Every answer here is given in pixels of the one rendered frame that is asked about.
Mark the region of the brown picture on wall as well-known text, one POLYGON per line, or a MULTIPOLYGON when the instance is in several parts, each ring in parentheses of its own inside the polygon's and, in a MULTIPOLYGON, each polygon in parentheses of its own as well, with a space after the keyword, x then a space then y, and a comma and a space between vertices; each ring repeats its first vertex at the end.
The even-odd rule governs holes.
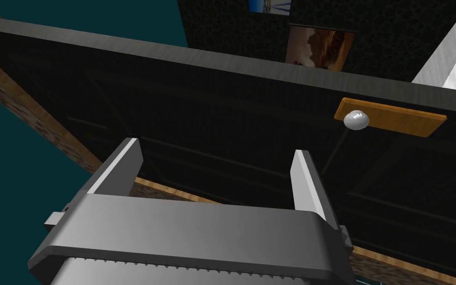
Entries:
POLYGON ((356 33, 291 24, 286 63, 341 72, 356 33))

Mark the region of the black door leaf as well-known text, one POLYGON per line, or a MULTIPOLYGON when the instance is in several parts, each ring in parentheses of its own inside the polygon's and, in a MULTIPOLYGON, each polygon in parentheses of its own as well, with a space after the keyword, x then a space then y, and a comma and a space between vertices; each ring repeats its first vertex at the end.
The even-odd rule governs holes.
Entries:
POLYGON ((137 137, 140 178, 216 202, 291 208, 306 149, 356 246, 456 277, 456 90, 5 19, 0 71, 95 160, 137 137), (447 120, 355 131, 345 97, 447 120))

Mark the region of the blue picture on wall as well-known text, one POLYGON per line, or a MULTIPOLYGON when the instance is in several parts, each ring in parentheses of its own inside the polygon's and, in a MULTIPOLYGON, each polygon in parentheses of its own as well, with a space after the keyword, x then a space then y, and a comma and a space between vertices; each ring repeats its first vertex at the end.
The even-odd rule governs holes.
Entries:
POLYGON ((291 0, 248 0, 248 5, 250 12, 288 16, 291 0))

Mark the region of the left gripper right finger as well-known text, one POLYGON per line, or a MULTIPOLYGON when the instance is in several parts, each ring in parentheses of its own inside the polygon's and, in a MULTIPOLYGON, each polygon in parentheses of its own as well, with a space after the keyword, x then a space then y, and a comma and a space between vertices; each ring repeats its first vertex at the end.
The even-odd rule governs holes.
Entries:
POLYGON ((319 215, 333 229, 339 224, 314 162, 307 150, 295 150, 290 168, 294 208, 319 215))

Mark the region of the silver ball door knob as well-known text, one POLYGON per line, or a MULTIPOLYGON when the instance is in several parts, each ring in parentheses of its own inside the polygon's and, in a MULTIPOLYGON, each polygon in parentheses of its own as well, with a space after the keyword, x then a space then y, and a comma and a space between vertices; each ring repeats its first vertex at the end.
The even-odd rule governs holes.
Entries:
POLYGON ((441 114, 346 97, 341 100, 334 118, 355 131, 370 126, 423 138, 433 134, 447 120, 441 114))

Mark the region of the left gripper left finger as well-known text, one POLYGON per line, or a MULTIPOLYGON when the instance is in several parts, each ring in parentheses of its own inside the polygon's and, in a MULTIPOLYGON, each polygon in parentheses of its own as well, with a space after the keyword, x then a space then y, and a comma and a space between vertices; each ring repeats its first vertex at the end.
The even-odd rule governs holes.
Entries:
POLYGON ((138 139, 124 139, 88 181, 87 193, 129 196, 142 163, 138 139))

